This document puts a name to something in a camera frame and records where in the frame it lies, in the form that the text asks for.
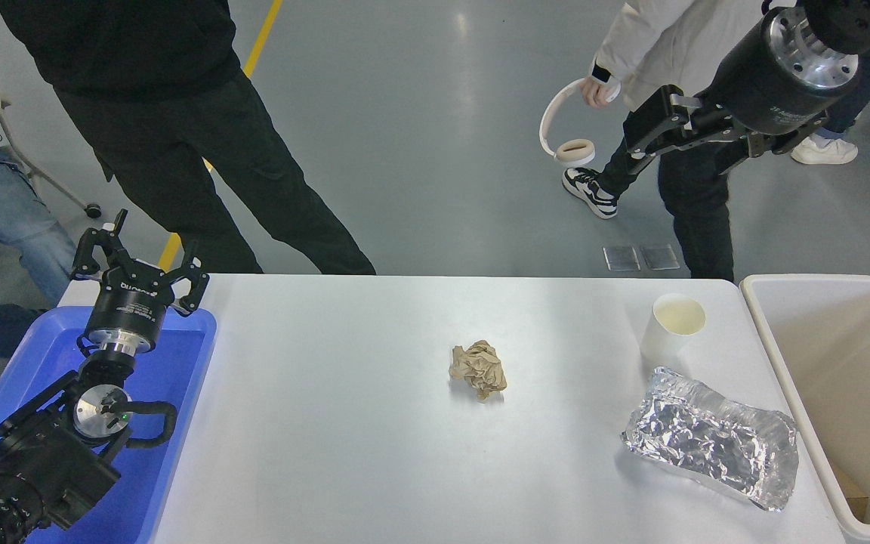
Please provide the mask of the person's hand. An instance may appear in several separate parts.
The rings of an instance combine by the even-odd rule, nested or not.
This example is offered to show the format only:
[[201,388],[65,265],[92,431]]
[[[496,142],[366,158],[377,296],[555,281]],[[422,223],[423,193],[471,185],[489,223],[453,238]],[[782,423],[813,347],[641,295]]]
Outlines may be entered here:
[[607,107],[618,97],[621,89],[621,82],[614,76],[609,76],[606,82],[602,82],[595,76],[587,76],[578,84],[579,93],[585,104],[593,108]]

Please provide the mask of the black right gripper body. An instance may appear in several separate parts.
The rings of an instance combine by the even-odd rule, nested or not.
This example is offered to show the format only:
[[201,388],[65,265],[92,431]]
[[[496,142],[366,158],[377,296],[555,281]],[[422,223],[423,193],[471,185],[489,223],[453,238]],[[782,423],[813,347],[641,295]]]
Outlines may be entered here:
[[720,62],[703,101],[756,133],[790,133],[856,82],[856,56],[828,46],[805,15],[766,15]]

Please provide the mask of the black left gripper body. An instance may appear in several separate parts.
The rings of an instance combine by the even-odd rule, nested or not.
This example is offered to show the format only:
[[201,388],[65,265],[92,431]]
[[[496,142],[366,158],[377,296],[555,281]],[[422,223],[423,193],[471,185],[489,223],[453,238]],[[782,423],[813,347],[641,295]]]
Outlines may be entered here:
[[85,327],[86,337],[100,343],[117,332],[132,334],[145,343],[159,340],[167,307],[173,293],[151,283],[132,282],[120,272],[106,272],[100,293]]

